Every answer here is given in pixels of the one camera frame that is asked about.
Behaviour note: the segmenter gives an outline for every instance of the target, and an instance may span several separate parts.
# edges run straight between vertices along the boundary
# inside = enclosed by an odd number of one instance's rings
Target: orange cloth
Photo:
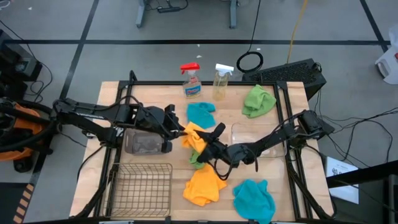
[[[182,136],[182,146],[192,147],[197,152],[201,153],[203,152],[203,150],[205,150],[207,143],[201,137],[199,137],[199,135],[195,130],[205,131],[203,128],[199,127],[198,125],[189,122],[184,130],[184,132],[187,133],[187,135]]]
[[[192,203],[204,206],[210,202],[217,202],[219,190],[226,187],[226,181],[215,174],[209,164],[195,171],[190,181],[185,184],[183,197]]]

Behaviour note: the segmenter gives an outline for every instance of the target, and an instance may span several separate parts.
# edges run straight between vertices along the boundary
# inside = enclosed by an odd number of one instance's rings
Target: metal wire basket
[[[105,191],[103,215],[162,218],[170,214],[171,164],[115,164]]]

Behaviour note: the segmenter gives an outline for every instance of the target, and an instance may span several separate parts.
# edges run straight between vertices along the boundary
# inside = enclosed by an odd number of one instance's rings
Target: orange towel
[[[197,152],[201,153],[205,150],[207,143],[199,137],[195,130],[198,131],[205,131],[203,128],[199,127],[198,125],[189,122],[188,125],[185,127],[184,132],[187,135],[182,136],[182,146],[183,147],[192,147]]]
[[[219,190],[226,187],[226,181],[215,174],[209,164],[195,171],[190,181],[185,184],[183,197],[192,203],[204,206],[210,202],[217,202]]]

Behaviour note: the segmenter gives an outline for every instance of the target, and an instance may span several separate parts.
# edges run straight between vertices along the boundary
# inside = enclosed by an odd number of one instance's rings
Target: wooden tabletop
[[[99,93],[98,104],[110,105],[114,103],[118,82],[103,82]],[[186,99],[181,86],[154,86],[154,85],[136,85],[133,86],[132,94],[141,101],[144,106],[158,106],[165,108],[168,104],[175,105],[175,113],[180,118],[180,124],[187,122],[186,109],[187,104],[191,102],[206,101],[212,102],[216,106],[213,116],[217,123],[223,122],[226,125],[224,133],[220,140],[226,144],[239,142],[242,139],[250,138],[248,130],[253,127],[255,130],[261,130],[259,137],[269,134],[278,125],[278,115],[276,107],[267,114],[254,119],[248,119],[242,115],[244,97],[250,91],[252,86],[229,86],[227,88],[226,98],[223,101],[214,101],[212,99],[212,86],[202,86],[202,94],[198,98]],[[290,103],[293,114],[308,109],[307,97],[305,95],[302,83],[288,83]],[[273,95],[271,86],[264,86],[269,93]],[[285,105],[282,103],[284,118],[287,117]],[[109,126],[107,121],[95,121],[96,123]],[[212,202],[204,207],[192,204],[182,197],[186,181],[190,180],[195,169],[188,162],[191,150],[181,146],[181,139],[172,141],[172,152],[162,155],[151,156],[133,156],[122,151],[121,163],[170,163],[173,167],[172,190],[171,190],[171,217],[172,220],[212,220],[212,221],[243,221],[233,207],[232,189],[240,184],[244,179],[254,179],[268,181],[268,191],[275,200],[276,212],[273,220],[294,221],[294,212],[292,199],[290,196],[290,187],[286,171],[284,157],[260,157],[259,172],[255,171],[254,164],[241,164],[237,169],[233,169],[227,187],[220,191],[220,200]],[[315,140],[309,140],[308,144],[318,148]],[[88,140],[85,158],[99,147],[96,139]],[[279,155],[283,151],[281,144],[275,146],[273,152]],[[75,196],[72,203],[70,215],[75,215],[82,210],[86,203],[93,196],[98,188],[101,169],[103,166],[105,150],[100,151],[92,157],[82,168],[79,181],[77,183]],[[305,172],[307,187],[315,197],[322,208],[331,215],[333,207],[330,200],[328,187],[326,184],[325,173],[319,155],[311,149],[302,151],[303,169]],[[228,166],[219,162],[220,173],[225,173]],[[303,200],[298,190],[298,200],[302,217],[305,217],[303,209]]]

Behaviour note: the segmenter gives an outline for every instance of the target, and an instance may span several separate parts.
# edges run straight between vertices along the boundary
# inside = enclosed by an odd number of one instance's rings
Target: blue microfiber towel
[[[268,224],[275,214],[275,202],[267,192],[266,180],[256,183],[245,180],[233,189],[234,206],[238,214],[249,220],[257,220],[260,224]]]
[[[210,112],[214,111],[216,111],[216,106],[213,103],[190,103],[187,108],[188,122],[191,121],[203,129],[213,127],[216,121]]]

